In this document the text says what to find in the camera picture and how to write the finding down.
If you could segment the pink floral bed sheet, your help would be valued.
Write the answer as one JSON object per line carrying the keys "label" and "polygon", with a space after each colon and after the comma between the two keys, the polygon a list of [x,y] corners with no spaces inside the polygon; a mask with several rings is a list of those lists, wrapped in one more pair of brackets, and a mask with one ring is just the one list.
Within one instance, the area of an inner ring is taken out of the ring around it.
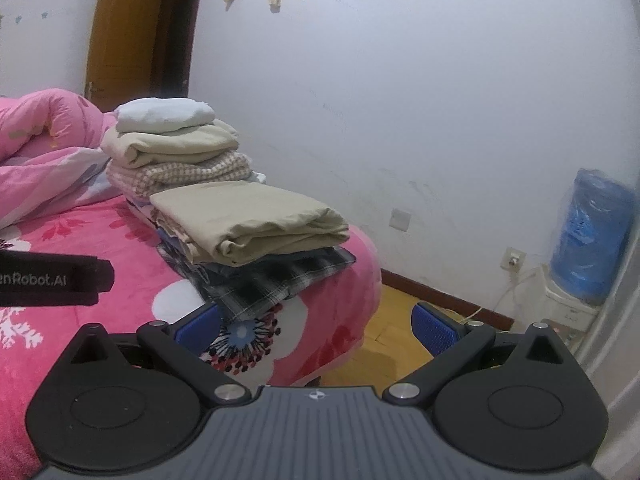
{"label": "pink floral bed sheet", "polygon": [[[4,249],[96,256],[115,270],[112,290],[93,307],[2,309],[2,478],[26,479],[38,469],[24,427],[26,408],[81,325],[131,333],[154,318],[176,322],[203,304],[157,243],[121,197],[2,229]],[[382,292],[378,255],[367,235],[352,228],[344,246],[356,258],[352,266],[246,324],[239,336],[219,336],[204,360],[250,390],[300,386],[342,365],[360,346]]]}

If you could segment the blue water jug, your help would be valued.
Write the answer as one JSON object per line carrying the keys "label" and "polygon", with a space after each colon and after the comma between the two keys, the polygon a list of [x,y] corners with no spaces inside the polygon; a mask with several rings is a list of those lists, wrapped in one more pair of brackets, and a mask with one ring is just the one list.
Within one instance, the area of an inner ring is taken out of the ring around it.
{"label": "blue water jug", "polygon": [[579,169],[549,263],[552,281],[585,304],[603,304],[635,213],[634,190],[600,170]]}

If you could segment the blank wall plate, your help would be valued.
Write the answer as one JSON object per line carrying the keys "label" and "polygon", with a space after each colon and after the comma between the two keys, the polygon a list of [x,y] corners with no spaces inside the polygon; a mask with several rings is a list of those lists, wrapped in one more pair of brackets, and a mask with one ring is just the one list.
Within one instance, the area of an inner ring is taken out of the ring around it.
{"label": "blank wall plate", "polygon": [[390,214],[388,225],[397,231],[407,232],[410,226],[412,214],[408,211],[394,208]]}

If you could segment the lower wall socket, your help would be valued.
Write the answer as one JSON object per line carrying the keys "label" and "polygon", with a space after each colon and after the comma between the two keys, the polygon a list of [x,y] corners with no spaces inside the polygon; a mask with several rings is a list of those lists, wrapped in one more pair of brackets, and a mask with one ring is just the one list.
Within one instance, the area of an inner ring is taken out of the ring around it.
{"label": "lower wall socket", "polygon": [[500,268],[512,274],[519,274],[525,259],[525,252],[513,247],[508,247],[500,261]]}

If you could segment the brown wooden door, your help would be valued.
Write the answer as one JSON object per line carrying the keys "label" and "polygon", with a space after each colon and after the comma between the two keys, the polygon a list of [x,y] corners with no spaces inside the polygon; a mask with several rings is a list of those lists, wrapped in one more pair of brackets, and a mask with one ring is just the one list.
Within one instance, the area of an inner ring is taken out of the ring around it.
{"label": "brown wooden door", "polygon": [[98,0],[85,97],[110,112],[134,99],[189,92],[200,0]]}

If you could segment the blue pink floral quilt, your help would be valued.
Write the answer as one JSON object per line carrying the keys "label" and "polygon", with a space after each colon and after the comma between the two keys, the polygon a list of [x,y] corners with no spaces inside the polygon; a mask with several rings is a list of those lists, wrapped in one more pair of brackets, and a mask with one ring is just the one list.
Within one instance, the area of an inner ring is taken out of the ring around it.
{"label": "blue pink floral quilt", "polygon": [[1,100],[1,226],[119,194],[100,149],[116,116],[83,96],[47,89]]}

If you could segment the beige trousers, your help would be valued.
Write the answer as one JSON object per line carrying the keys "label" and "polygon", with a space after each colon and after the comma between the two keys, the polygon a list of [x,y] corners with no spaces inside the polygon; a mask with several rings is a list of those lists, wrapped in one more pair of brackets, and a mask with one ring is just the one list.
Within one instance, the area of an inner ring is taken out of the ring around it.
{"label": "beige trousers", "polygon": [[306,195],[246,182],[210,182],[150,197],[156,221],[192,263],[245,266],[271,255],[341,245],[348,222]]}

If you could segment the white water dispenser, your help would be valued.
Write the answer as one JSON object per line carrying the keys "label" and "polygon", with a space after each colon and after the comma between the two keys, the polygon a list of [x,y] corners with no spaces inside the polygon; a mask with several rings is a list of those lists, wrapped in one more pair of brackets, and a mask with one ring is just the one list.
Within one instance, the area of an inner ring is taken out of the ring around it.
{"label": "white water dispenser", "polygon": [[568,350],[575,354],[586,339],[600,307],[585,304],[570,296],[552,280],[549,267],[540,267],[542,288],[540,316],[561,337]]}

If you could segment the folded clothes stack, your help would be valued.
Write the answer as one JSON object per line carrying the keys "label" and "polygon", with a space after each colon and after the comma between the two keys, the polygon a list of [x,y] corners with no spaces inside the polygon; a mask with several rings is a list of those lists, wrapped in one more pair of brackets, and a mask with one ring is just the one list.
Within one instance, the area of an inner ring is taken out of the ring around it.
{"label": "folded clothes stack", "polygon": [[119,105],[101,148],[107,179],[133,202],[198,183],[266,177],[240,152],[235,128],[211,106],[187,98],[142,98]]}

